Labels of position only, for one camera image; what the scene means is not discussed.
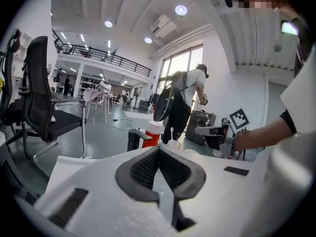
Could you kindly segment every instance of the black sleeve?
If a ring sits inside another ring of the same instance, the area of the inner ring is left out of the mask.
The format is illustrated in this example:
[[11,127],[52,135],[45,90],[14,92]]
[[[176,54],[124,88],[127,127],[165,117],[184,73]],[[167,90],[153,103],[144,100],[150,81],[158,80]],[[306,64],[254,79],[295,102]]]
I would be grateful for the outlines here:
[[280,115],[280,118],[284,119],[285,123],[291,129],[292,134],[296,133],[294,122],[287,110],[285,110],[285,112]]

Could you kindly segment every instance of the orange and white container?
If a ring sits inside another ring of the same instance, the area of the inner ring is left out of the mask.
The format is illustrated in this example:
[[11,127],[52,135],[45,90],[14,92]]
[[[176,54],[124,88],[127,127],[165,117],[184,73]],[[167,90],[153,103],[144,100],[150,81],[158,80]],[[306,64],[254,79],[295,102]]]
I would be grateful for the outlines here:
[[146,134],[151,136],[151,140],[144,140],[142,148],[157,146],[159,138],[162,132],[162,123],[156,121],[149,121],[149,125],[146,129]]

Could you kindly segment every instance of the gray floor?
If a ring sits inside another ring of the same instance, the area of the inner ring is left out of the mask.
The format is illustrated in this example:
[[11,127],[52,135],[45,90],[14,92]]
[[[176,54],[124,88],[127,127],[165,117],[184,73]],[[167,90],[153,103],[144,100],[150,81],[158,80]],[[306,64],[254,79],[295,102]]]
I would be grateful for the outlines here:
[[[94,106],[89,112],[89,119],[102,122],[104,124],[104,112],[101,107],[94,111]],[[61,110],[78,115],[81,113],[80,106],[67,106]],[[148,119],[128,118],[124,111],[136,111],[138,113],[147,113],[144,111],[124,108],[123,106],[113,104],[111,113],[107,116],[106,125],[88,120],[85,126],[85,140],[86,140],[86,156],[91,156],[93,159],[101,159],[126,152],[128,142],[128,129],[142,128],[146,129]],[[1,130],[6,138],[10,138],[13,134],[10,127]],[[182,149],[192,149],[202,155],[208,155],[210,149],[207,146],[200,146],[184,137],[180,137],[179,141],[182,143]],[[34,155],[39,150],[43,149],[47,144],[40,138],[28,137],[27,150],[31,155]],[[25,178],[25,180],[33,187],[34,191],[42,194],[44,193],[48,179],[32,164],[30,160],[26,160],[23,153],[22,139],[10,145],[13,160]],[[42,168],[51,173],[56,159],[59,155],[67,157],[79,158],[82,153],[81,129],[76,128],[58,138],[58,144],[50,149],[45,155],[38,158],[38,163]],[[246,154],[246,160],[254,161],[256,157],[255,152]]]

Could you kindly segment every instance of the white ceiling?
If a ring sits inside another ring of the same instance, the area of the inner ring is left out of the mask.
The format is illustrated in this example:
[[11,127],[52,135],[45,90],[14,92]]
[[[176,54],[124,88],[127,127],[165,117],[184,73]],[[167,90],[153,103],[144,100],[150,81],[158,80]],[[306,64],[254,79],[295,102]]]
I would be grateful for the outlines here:
[[[224,0],[210,1],[225,26],[235,64],[293,69],[297,37],[280,33],[281,19],[289,19],[285,14],[279,11],[253,13],[238,5],[227,8]],[[188,8],[184,17],[174,11],[179,4]],[[177,25],[176,30],[162,39],[164,44],[200,26],[212,24],[214,19],[208,21],[205,8],[203,11],[198,4],[199,1],[194,0],[52,0],[52,26],[57,33],[63,31],[67,42],[73,44],[87,44],[107,51],[105,42],[111,40],[113,52],[128,40],[154,53],[159,46],[154,42],[147,45],[144,37],[152,37],[150,26],[162,14]],[[105,27],[105,20],[111,20],[113,27]],[[85,43],[80,33],[84,33]],[[276,44],[281,45],[280,52],[274,52]]]
[[[67,74],[76,76],[77,73],[72,71],[70,68],[72,68],[78,72],[79,67],[80,67],[80,63],[57,60],[55,67],[57,69],[63,69]],[[124,81],[127,81],[126,85],[134,86],[134,85],[138,85],[138,84],[142,83],[139,80],[126,77],[122,74],[115,73],[115,72],[108,71],[108,70],[104,70],[104,69],[100,69],[100,68],[93,67],[93,66],[88,66],[88,65],[84,66],[84,70],[82,73],[86,76],[92,76],[92,77],[95,77],[95,76],[100,77],[100,73],[102,73],[104,78],[108,79],[109,82],[112,82],[115,84],[121,84]]]

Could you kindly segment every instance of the black railing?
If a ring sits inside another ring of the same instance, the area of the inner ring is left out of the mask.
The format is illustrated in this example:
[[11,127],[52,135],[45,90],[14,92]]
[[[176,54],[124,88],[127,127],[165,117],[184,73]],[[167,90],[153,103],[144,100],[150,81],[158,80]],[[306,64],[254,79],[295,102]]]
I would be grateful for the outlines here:
[[119,67],[125,68],[127,70],[136,72],[140,75],[149,77],[149,73],[151,69],[142,66],[136,62],[120,57],[116,54],[109,54],[105,51],[95,49],[92,47],[84,47],[81,45],[68,45],[64,44],[58,37],[58,35],[53,30],[53,37],[55,47],[58,53],[77,55],[86,58],[91,58],[99,61],[103,61],[106,63],[110,63],[113,65],[117,65]]

